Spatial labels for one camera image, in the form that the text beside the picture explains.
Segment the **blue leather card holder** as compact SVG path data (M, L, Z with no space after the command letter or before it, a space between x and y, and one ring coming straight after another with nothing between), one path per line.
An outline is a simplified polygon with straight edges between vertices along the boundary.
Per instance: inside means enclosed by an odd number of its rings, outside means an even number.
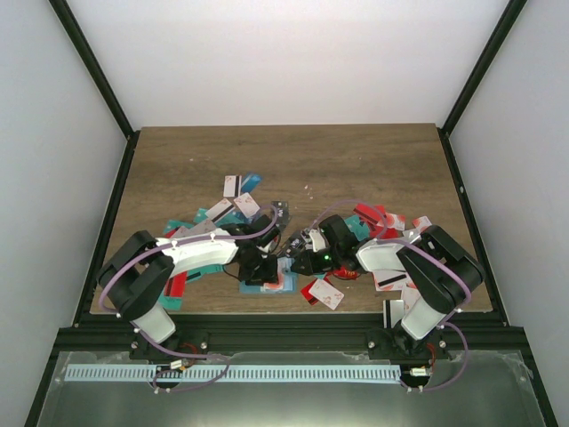
M297 290L298 274L291 271L293 260L282 257L277 260L277 281L265 282L262 285L247 285L239 283L241 294L290 294Z

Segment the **white floral card front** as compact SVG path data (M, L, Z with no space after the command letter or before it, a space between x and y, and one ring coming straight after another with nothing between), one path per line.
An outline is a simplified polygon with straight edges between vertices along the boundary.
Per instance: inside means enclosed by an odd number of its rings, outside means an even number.
M344 293L323 279L317 279L309 293L330 310L336 310L344 298Z

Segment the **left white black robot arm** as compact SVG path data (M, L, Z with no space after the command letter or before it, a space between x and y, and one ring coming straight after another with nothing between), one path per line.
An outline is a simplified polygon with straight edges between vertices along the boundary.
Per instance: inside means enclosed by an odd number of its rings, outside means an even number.
M161 359L174 358L181 337L158 302L167 282L182 273L210 265L238 265L239 281L248 286L275 283L278 263L266 247L277 237L276 218L266 214L250 223L226 224L184 238L155 238L134 233L97 274L100 307L108 308L139 329Z

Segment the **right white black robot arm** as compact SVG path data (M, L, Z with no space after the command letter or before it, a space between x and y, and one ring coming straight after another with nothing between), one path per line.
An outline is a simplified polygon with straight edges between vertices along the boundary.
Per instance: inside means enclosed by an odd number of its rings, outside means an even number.
M360 274L400 270L417 287L419 298L392 327L393 346L408 359L427 347L430 333L463 305L485 281L482 265L444 229L429 225L412 241L359 240L339 215L320 222L310 245L293 254L292 271L304 276L341 267Z

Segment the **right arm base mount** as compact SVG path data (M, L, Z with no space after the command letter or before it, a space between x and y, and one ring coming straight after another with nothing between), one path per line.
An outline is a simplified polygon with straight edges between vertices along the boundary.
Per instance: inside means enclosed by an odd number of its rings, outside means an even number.
M435 355L448 359L448 351L439 345L442 335L431 333L419 341L396 329L372 329L365 333L365 344L371 359L388 359L393 363L419 363Z

